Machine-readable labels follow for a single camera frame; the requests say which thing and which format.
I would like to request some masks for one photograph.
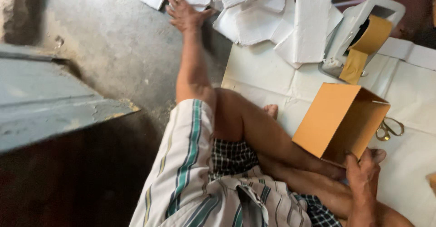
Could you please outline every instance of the gold scissors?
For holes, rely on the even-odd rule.
[[[385,120],[392,120],[392,121],[396,122],[396,123],[400,126],[400,128],[401,128],[401,132],[400,132],[399,134],[397,134],[396,132],[394,132],[394,130],[392,130],[392,128],[390,128],[390,127],[386,124],[386,122],[384,122]],[[384,132],[384,135],[383,135],[383,136],[379,136],[379,131],[380,131],[380,130]],[[401,122],[399,122],[399,121],[397,121],[397,120],[395,120],[395,119],[392,119],[392,118],[389,118],[389,117],[385,117],[385,118],[383,119],[383,121],[381,122],[379,129],[378,129],[377,132],[375,133],[375,136],[376,136],[377,139],[380,140],[380,141],[388,141],[388,140],[391,138],[391,136],[389,135],[389,132],[392,133],[392,134],[395,135],[395,136],[401,136],[401,135],[403,135],[403,133],[404,133],[404,125],[403,125]]]

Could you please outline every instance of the gray floor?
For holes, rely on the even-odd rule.
[[[128,98],[142,111],[82,132],[75,204],[82,225],[122,226],[133,214],[175,106],[182,35],[166,13],[138,0],[47,0],[40,45],[72,60],[103,96]],[[204,26],[209,76],[220,86],[232,44]]]

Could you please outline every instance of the person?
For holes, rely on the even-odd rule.
[[[384,151],[367,149],[360,162],[348,154],[345,171],[293,144],[275,121],[277,105],[261,109],[211,86],[201,26],[215,12],[169,2],[183,35],[177,106],[131,227],[412,226],[376,200]],[[344,177],[349,186],[337,181]]]

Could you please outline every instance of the brown tape roll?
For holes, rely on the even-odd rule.
[[[362,37],[348,49],[350,50],[340,79],[349,84],[357,84],[369,55],[383,45],[392,30],[392,23],[383,18],[369,15],[368,28]]]

